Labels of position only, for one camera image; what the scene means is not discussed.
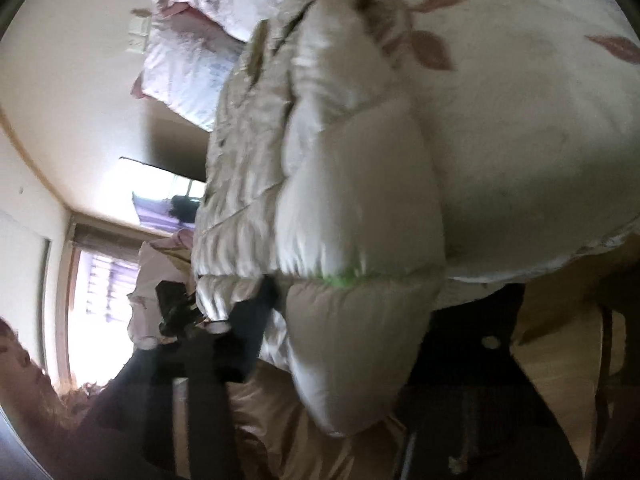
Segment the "wall light switch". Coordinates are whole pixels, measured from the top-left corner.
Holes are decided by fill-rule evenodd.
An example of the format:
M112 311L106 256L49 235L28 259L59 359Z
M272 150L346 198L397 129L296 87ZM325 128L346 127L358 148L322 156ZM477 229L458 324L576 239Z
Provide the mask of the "wall light switch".
M146 36L129 34L129 46L127 47L127 52L133 52L134 54L144 54L145 50Z
M129 34L148 36L151 30L151 16L133 14L129 22Z

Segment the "person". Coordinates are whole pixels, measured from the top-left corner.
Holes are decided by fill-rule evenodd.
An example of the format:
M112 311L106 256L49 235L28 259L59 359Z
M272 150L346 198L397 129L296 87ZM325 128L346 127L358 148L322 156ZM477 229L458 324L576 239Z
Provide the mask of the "person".
M0 317L0 406L25 446L46 470L56 470L70 432L99 391L87 386L60 397Z

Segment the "bed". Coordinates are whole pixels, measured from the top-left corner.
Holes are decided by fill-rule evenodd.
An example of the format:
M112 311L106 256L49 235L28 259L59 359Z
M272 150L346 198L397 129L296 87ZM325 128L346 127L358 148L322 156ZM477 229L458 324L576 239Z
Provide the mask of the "bed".
M636 229L639 44L616 0L283 0L218 104L201 309L275 274L262 357L326 432L380 420L434 309Z

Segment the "white wall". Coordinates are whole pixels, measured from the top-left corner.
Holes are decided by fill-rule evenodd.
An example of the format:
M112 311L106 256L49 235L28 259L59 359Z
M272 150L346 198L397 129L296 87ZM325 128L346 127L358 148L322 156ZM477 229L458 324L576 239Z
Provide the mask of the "white wall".
M48 240L0 209L0 247L0 317L18 331L22 346L42 366L40 317Z
M0 316L18 322L34 358L35 326L44 282L43 330L46 367L58 378L56 355L56 293L58 274L69 220L67 209L44 187L0 128ZM49 245L45 275L42 251Z
M130 87L132 9L150 0L26 0L0 41L0 104L36 166L73 210L133 224L121 156L204 176L208 135Z

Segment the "chair leg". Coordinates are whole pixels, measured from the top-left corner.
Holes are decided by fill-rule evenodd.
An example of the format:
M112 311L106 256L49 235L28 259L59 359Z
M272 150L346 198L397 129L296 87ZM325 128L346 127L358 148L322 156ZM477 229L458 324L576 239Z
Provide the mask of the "chair leg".
M601 306L625 317L625 364L613 415L586 478L625 480L640 478L640 264L604 279L596 298Z
M600 306L600 312L602 314L600 373L598 375L598 386L596 387L595 395L595 429L593 431L591 452L589 456L590 460L587 464L587 469L591 466L591 461L595 455L594 452L597 452L597 450L600 449L605 430L610 421L607 383L609 382L610 376L611 351L613 345L613 317L611 310L604 305Z

